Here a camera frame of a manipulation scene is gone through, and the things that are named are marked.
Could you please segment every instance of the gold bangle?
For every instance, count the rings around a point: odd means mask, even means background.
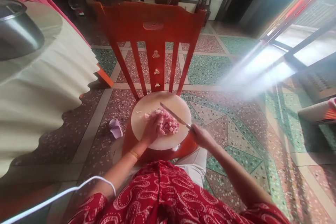
[[[136,154],[134,151],[130,150],[129,151],[133,156],[135,156],[136,159],[139,160],[140,156],[138,154]]]

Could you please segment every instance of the electrical wire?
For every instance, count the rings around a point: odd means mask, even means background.
[[[30,209],[28,209],[28,210],[26,210],[26,211],[24,211],[24,212],[22,212],[22,213],[20,213],[20,214],[18,214],[16,216],[14,216],[14,217],[12,217],[12,218],[10,218],[10,219],[2,222],[2,224],[12,224],[12,223],[14,223],[14,222],[16,222],[16,221],[18,221],[18,220],[20,220],[20,219],[28,216],[29,214],[32,214],[32,213],[36,212],[37,210],[39,210],[39,209],[41,209],[41,208],[49,205],[51,202],[53,202],[53,201],[61,198],[65,194],[81,189],[84,185],[86,185],[87,183],[89,183],[93,179],[100,179],[100,180],[108,183],[112,187],[114,195],[116,195],[116,192],[115,192],[116,189],[114,188],[114,185],[110,181],[104,179],[103,177],[93,176],[92,178],[90,178],[90,179],[86,180],[85,182],[83,182],[81,185],[79,185],[77,187],[71,187],[71,188],[69,188],[69,189],[67,189],[67,190],[65,190],[65,191],[63,191],[63,192],[55,195],[54,197],[51,197],[50,199],[47,199],[46,201],[38,204],[37,206],[34,206],[33,208],[30,208]]]

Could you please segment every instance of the white tablecloth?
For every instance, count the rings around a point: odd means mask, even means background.
[[[79,96],[99,70],[90,47],[56,11],[25,5],[45,43],[34,53],[0,61],[0,177],[15,157],[37,148],[42,134],[62,126],[62,114],[81,104]]]

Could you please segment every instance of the knife blade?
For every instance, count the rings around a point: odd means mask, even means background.
[[[169,114],[171,114],[179,123],[187,126],[188,129],[192,129],[190,124],[187,124],[185,121],[183,121],[180,117],[178,117],[173,111],[171,111],[169,108],[167,108],[166,105],[164,105],[162,102],[160,102],[161,107],[163,107]]]

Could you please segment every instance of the round cutting board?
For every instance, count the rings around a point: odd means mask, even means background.
[[[132,130],[139,141],[146,126],[144,114],[148,114],[151,111],[160,108],[160,102],[171,109],[171,111],[173,111],[183,121],[191,124],[190,110],[181,97],[165,91],[154,92],[141,98],[135,105],[131,115]],[[188,131],[189,130],[185,125],[180,124],[177,133],[174,135],[159,136],[154,143],[149,146],[149,148],[159,151],[171,149],[180,144],[186,138]]]

